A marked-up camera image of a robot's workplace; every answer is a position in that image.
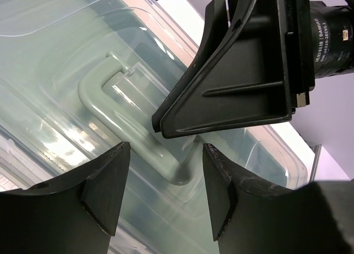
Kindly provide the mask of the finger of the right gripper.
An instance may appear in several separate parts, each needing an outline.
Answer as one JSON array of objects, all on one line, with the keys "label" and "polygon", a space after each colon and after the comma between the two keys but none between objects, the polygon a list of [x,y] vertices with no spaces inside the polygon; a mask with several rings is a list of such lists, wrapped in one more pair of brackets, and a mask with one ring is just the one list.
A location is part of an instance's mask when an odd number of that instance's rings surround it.
[{"label": "finger of the right gripper", "polygon": [[296,97],[314,87],[314,79],[289,77],[282,66],[262,66],[260,42],[236,42],[227,0],[226,7],[229,28],[216,51],[199,71],[189,66],[152,115],[153,130],[166,139],[290,121]]},{"label": "finger of the right gripper", "polygon": [[201,43],[190,65],[192,71],[199,71],[216,51],[228,31],[226,0],[212,0],[205,8],[205,24]]}]

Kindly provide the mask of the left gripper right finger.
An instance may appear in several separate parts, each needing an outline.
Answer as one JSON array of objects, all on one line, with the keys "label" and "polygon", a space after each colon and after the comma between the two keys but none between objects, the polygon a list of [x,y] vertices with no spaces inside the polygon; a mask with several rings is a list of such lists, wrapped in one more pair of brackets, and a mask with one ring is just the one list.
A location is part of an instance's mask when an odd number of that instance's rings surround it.
[{"label": "left gripper right finger", "polygon": [[353,182],[289,189],[202,151],[212,236],[220,253],[352,253]]}]

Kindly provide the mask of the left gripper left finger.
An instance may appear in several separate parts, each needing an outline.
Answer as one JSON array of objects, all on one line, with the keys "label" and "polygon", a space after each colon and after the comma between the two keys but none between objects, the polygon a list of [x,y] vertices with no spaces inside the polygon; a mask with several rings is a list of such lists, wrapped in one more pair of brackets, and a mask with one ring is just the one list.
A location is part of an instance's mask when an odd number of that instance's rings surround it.
[{"label": "left gripper left finger", "polygon": [[116,233],[131,147],[28,189],[1,193],[2,253],[107,253]]}]

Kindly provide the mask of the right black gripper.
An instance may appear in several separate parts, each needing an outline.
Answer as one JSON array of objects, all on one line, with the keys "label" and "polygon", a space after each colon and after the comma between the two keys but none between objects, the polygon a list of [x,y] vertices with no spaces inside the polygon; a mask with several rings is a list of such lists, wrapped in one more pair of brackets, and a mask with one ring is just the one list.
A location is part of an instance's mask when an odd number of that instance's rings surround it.
[{"label": "right black gripper", "polygon": [[237,43],[257,40],[262,66],[289,77],[319,79],[353,72],[353,0],[227,0]]}]

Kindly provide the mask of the green toolbox with clear lid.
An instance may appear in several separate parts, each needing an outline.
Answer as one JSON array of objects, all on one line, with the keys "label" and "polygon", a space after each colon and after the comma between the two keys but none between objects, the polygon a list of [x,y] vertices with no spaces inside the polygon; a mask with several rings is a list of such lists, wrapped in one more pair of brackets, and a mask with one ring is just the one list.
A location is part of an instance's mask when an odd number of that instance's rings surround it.
[{"label": "green toolbox with clear lid", "polygon": [[218,253],[205,143],[275,184],[307,184],[314,153],[289,123],[174,139],[154,132],[151,117],[195,57],[203,25],[186,0],[1,0],[1,190],[126,141],[109,253]]}]

